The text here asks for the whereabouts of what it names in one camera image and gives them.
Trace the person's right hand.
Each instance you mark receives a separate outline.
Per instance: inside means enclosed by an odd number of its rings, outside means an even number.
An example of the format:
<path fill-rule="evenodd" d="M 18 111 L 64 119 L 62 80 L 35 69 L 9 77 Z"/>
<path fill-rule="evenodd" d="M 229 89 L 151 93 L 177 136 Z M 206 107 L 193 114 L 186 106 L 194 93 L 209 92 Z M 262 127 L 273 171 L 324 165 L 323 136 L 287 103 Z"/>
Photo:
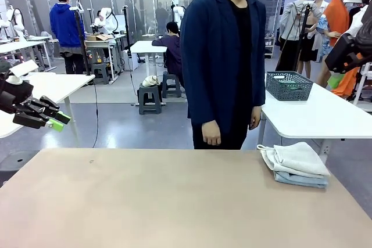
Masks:
<path fill-rule="evenodd" d="M 221 144 L 220 128 L 215 120 L 202 124 L 203 141 L 208 145 Z"/>

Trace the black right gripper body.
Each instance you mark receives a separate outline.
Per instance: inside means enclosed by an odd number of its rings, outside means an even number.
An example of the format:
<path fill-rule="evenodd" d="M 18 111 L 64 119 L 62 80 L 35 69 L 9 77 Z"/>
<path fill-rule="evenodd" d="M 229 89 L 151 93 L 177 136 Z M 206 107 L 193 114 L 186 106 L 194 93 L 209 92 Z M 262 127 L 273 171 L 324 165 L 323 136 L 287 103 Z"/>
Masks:
<path fill-rule="evenodd" d="M 371 56 L 371 6 L 362 17 L 362 26 L 356 34 L 356 46 L 363 56 Z"/>

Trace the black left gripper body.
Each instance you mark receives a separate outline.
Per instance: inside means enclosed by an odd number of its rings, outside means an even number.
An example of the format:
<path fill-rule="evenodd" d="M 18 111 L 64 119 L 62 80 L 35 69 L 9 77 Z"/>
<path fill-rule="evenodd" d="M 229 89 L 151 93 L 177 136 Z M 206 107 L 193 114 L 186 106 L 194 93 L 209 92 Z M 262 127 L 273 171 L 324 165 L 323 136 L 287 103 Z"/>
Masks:
<path fill-rule="evenodd" d="M 32 95 L 33 88 L 33 85 L 25 81 L 15 85 L 1 80 L 1 110 L 8 114 L 15 113 L 18 105 Z"/>

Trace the person's left hand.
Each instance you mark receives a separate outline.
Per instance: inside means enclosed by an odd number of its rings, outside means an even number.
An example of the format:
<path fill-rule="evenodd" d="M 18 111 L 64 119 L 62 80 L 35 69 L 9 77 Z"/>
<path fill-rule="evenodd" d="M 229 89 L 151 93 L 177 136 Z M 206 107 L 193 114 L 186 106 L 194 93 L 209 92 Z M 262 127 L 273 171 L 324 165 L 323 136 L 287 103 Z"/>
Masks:
<path fill-rule="evenodd" d="M 260 106 L 255 106 L 252 109 L 252 114 L 251 114 L 251 122 L 249 124 L 249 129 L 254 130 L 259 126 L 260 120 L 261 120 L 261 113 L 262 113 L 262 108 Z"/>

